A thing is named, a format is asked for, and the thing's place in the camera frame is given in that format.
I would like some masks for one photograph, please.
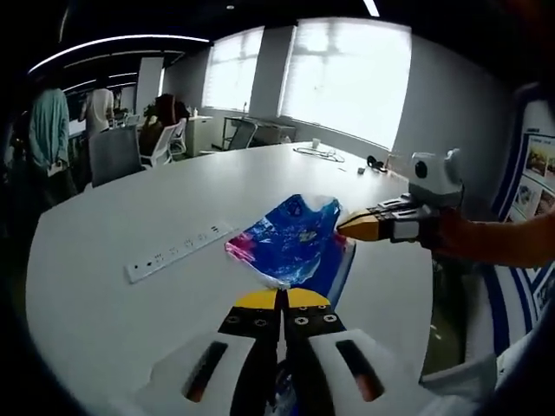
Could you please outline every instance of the electrical outlet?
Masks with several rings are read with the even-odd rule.
[[[128,264],[125,269],[130,283],[137,283],[158,270],[162,270],[169,264],[194,253],[196,250],[222,238],[234,229],[225,223],[211,225],[205,230],[192,233],[184,237],[176,244],[172,244],[163,250],[157,251],[151,256]]]

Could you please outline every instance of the dark ceiling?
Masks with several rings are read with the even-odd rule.
[[[410,26],[417,35],[464,55],[509,87],[516,88],[537,79],[531,64],[533,53],[527,52],[518,19],[501,6],[502,3],[518,1],[375,0],[375,3],[382,20]],[[234,9],[227,9],[228,5],[233,5]],[[6,61],[13,66],[15,75],[24,74],[60,50],[110,36],[172,34],[213,41],[240,30],[292,24],[307,17],[369,17],[363,0],[155,0],[131,3],[50,0],[32,5],[21,1],[15,7],[16,11],[11,15],[13,24],[10,29],[2,29],[4,39],[9,39],[4,50],[10,59]],[[125,45],[117,46],[97,45],[86,52],[56,60],[55,65],[64,66],[87,56],[109,54],[116,49],[164,49],[193,54],[206,47],[205,43],[184,41],[125,42]],[[114,59],[113,65],[106,71],[135,72],[138,69],[137,55]]]

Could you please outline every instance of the table surface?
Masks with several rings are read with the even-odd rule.
[[[129,284],[124,267],[223,220],[238,232],[294,193],[335,196],[349,211],[395,198],[407,182],[337,151],[295,143],[216,153],[137,173],[45,212],[30,252],[29,329],[60,382],[86,406],[148,382],[152,365],[217,330],[234,301],[261,289],[224,252],[227,237]],[[420,376],[432,315],[432,260],[419,244],[359,243],[336,312]]]

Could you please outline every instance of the office room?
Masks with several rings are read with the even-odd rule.
[[[0,261],[56,394],[91,413],[129,400],[158,414],[179,379],[172,403],[191,411],[214,400],[198,362],[219,354],[207,377],[218,373],[235,344],[214,349],[247,325],[243,309],[256,331],[273,328],[268,307],[251,306],[272,293],[271,309],[289,308],[285,331],[291,310],[299,330],[325,310],[322,322],[378,346],[366,361],[385,351],[423,402],[452,392],[462,402],[449,406],[474,410],[515,366],[555,282],[551,262],[505,267],[442,246],[445,212],[525,223],[555,205],[555,119],[520,33],[488,2],[208,3],[141,6],[133,22],[118,5],[103,13],[107,2],[60,5],[46,46],[22,58]],[[313,369],[289,353],[291,334],[277,338],[276,399],[234,399],[237,379],[224,402],[318,408],[298,398]],[[357,409],[383,395],[383,414],[400,414],[385,370],[370,362],[361,378],[339,341]]]

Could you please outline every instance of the window blind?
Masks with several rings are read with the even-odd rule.
[[[411,57],[410,29],[362,19],[301,21],[279,114],[391,150]]]
[[[249,111],[264,27],[214,43],[206,67],[202,106]]]

